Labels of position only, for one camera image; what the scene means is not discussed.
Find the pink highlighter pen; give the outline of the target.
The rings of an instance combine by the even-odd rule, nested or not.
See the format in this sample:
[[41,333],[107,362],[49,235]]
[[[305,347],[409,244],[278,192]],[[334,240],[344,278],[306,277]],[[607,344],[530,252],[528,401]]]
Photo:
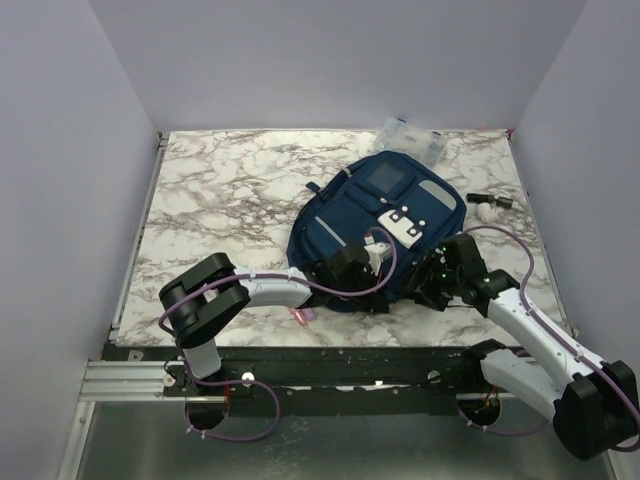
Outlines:
[[315,310],[312,309],[312,308],[300,309],[299,311],[302,311],[304,313],[304,316],[306,317],[307,324],[309,322],[315,320],[316,317],[317,317]]

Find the navy blue student backpack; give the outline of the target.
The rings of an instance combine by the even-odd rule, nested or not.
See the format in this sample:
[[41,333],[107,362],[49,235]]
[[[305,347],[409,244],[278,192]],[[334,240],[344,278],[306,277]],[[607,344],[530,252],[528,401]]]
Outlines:
[[290,266],[318,266],[342,247],[364,239],[372,227],[394,238],[396,269],[384,288],[366,297],[331,298],[334,312],[380,312],[406,297],[417,263],[443,239],[463,229],[466,204],[458,191],[422,163],[392,151],[368,156],[339,172],[326,186],[310,182],[314,196],[291,227]]

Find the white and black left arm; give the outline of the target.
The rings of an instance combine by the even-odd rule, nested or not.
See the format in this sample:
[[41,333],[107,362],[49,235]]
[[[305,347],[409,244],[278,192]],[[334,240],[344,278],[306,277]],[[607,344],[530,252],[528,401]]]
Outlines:
[[227,254],[215,253],[160,290],[165,310],[160,326],[172,332],[190,367],[188,384],[209,395],[222,380],[215,337],[240,312],[270,306],[304,310],[333,300],[385,306],[382,288],[388,274],[383,263],[394,259],[393,247],[371,236],[363,245],[342,247],[327,260],[287,270],[237,267]]

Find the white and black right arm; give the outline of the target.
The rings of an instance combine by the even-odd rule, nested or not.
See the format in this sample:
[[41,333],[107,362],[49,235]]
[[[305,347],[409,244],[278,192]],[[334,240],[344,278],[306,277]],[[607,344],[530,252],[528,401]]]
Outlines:
[[496,342],[476,346],[460,367],[469,390],[500,387],[548,422],[562,445],[588,460],[607,450],[638,450],[639,398],[633,370],[589,351],[534,306],[524,282],[490,271],[473,237],[445,239],[416,264],[406,282],[416,301],[434,310],[460,298],[507,331],[528,353]]

